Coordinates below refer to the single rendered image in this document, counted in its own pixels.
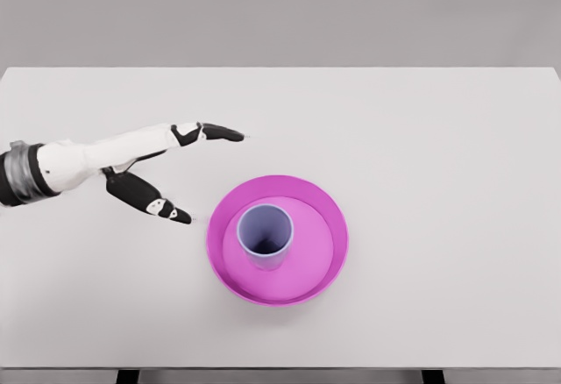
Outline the lavender cup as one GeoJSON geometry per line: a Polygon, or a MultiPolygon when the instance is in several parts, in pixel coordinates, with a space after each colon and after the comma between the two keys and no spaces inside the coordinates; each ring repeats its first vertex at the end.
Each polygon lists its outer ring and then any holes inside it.
{"type": "Polygon", "coordinates": [[[273,271],[284,262],[294,232],[292,217],[282,207],[270,203],[245,210],[236,226],[245,255],[255,267],[265,271],[273,271]]]}

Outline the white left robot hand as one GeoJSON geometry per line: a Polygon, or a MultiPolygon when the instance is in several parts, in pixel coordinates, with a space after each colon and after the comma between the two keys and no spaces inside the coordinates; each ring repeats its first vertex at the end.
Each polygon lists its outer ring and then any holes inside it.
{"type": "Polygon", "coordinates": [[[191,224],[193,218],[187,212],[176,207],[151,183],[131,173],[130,168],[170,149],[220,139],[241,142],[245,135],[221,125],[199,121],[158,124],[86,145],[84,155],[89,167],[103,173],[107,192],[119,201],[147,215],[191,224]]]}

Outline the magenta plate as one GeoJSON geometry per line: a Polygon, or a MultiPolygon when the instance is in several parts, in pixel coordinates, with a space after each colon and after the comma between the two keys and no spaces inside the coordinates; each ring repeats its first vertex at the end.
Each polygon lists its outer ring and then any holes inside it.
{"type": "Polygon", "coordinates": [[[306,302],[327,289],[343,269],[349,233],[343,212],[316,184],[289,175],[251,179],[216,206],[207,229],[209,263],[236,296],[281,307],[306,302]],[[294,222],[287,257],[274,270],[256,267],[238,241],[243,213],[258,204],[284,209],[294,222]]]}

